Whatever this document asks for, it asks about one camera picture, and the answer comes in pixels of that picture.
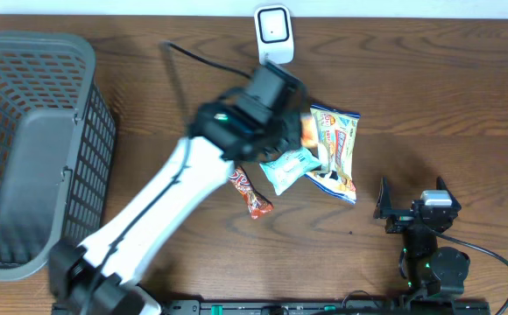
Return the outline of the red Top chocolate bar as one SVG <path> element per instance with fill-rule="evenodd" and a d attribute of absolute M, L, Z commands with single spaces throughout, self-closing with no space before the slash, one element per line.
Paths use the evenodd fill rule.
<path fill-rule="evenodd" d="M 242 166 L 233 171 L 229 182 L 242 195 L 252 219 L 264 216 L 274 209 L 273 204 L 255 189 Z"/>

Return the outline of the light blue wet wipes pack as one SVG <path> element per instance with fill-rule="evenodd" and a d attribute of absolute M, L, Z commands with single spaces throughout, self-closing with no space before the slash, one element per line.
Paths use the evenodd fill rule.
<path fill-rule="evenodd" d="M 307 148 L 290 150 L 278 159 L 261 163 L 260 167 L 279 196 L 307 172 L 321 166 L 320 160 Z"/>

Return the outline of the yellow snack bag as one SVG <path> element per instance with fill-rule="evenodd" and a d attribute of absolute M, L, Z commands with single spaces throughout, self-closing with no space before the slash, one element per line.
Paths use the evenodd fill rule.
<path fill-rule="evenodd" d="M 352 160 L 356 130 L 360 119 L 357 112 L 349 112 L 320 104 L 312 104 L 321 162 L 319 169 L 305 174 L 318 188 L 350 204 L 356 203 L 356 186 L 352 176 Z"/>

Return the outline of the orange snack packet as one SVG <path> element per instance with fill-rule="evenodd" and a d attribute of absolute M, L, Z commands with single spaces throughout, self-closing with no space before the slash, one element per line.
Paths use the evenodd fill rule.
<path fill-rule="evenodd" d="M 301 138 L 300 143 L 303 147 L 312 149 L 319 143 L 318 130 L 314 117 L 309 113 L 303 113 L 300 116 Z"/>

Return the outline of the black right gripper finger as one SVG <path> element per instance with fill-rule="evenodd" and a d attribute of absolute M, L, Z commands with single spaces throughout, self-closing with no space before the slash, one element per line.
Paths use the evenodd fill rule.
<path fill-rule="evenodd" d="M 392 211 L 392 199 L 386 177 L 381 178 L 379 195 L 375 207 L 375 213 L 390 213 Z"/>
<path fill-rule="evenodd" d="M 441 176 L 436 178 L 436 189 L 445 191 L 448 194 L 448 196 L 450 197 L 450 199 L 452 201 L 452 204 L 451 204 L 452 207 L 459 207 L 460 206 L 460 203 L 458 202 L 456 197 L 452 194 L 452 192 L 450 192 L 445 181 L 443 180 L 443 178 Z"/>

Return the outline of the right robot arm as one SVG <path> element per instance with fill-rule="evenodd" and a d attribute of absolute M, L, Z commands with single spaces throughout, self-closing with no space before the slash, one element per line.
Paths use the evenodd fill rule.
<path fill-rule="evenodd" d="M 387 234 L 400 234 L 403 249 L 400 274 L 409 283 L 409 292 L 399 299 L 408 309 L 414 301 L 450 303 L 464 292 L 469 274 L 469 256 L 451 247 L 440 247 L 437 239 L 452 227 L 462 206 L 442 178 L 434 190 L 424 191 L 406 209 L 392 205 L 386 178 L 381 178 L 373 217 L 385 220 Z"/>

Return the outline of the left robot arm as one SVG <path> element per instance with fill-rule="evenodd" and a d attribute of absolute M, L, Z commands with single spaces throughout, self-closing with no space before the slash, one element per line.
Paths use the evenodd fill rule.
<path fill-rule="evenodd" d="M 164 166 L 121 213 L 78 246 L 53 246 L 49 280 L 58 305 L 72 314 L 160 314 L 161 304 L 139 285 L 152 259 L 237 163 L 300 147 L 295 91 L 232 88 L 202 104 Z"/>

